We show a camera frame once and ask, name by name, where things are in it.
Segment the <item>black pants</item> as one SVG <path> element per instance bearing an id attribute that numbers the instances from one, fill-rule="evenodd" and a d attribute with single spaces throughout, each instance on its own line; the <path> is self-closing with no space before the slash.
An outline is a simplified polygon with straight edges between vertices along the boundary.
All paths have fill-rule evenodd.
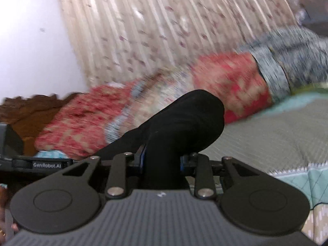
<path id="1" fill-rule="evenodd" d="M 110 160 L 124 152 L 145 153 L 137 186 L 141 189 L 186 189 L 181 157 L 210 146 L 223 132 L 225 108 L 219 98 L 205 90 L 181 96 L 139 127 L 126 132 L 96 152 Z"/>

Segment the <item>carved wooden headboard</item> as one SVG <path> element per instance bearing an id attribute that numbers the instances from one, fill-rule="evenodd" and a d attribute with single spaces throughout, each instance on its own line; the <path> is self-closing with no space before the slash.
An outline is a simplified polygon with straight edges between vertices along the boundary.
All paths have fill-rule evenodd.
<path id="1" fill-rule="evenodd" d="M 1 104 L 1 122 L 10 124 L 22 138 L 24 156 L 37 153 L 34 143 L 40 132 L 76 95 L 78 94 L 71 93 L 64 99 L 58 98 L 57 95 L 5 98 Z"/>

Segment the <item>patterned bedsheet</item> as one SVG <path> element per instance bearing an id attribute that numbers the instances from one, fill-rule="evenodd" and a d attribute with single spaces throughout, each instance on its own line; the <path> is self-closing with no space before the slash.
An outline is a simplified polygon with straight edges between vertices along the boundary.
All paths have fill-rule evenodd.
<path id="1" fill-rule="evenodd" d="M 203 154 L 232 156 L 301 190 L 311 207 L 302 231 L 318 245 L 327 241 L 327 83 L 227 125 Z"/>

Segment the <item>red floral patchwork quilt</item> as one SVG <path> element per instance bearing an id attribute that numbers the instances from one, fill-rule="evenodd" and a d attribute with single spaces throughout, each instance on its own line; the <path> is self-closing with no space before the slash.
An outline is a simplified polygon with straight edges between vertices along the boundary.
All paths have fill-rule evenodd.
<path id="1" fill-rule="evenodd" d="M 201 56 L 192 67 L 165 67 L 154 76 L 77 95 L 34 145 L 82 159 L 190 91 L 221 99 L 225 122 L 233 123 L 326 82 L 327 37 L 298 26 L 279 28 L 235 51 Z"/>

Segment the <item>beige leaf pattern curtain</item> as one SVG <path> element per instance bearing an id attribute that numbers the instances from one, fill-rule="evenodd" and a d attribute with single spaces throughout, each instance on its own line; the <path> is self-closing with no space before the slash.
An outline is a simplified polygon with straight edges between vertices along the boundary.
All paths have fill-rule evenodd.
<path id="1" fill-rule="evenodd" d="M 191 64 L 296 24 L 299 0 L 59 0 L 89 87 Z"/>

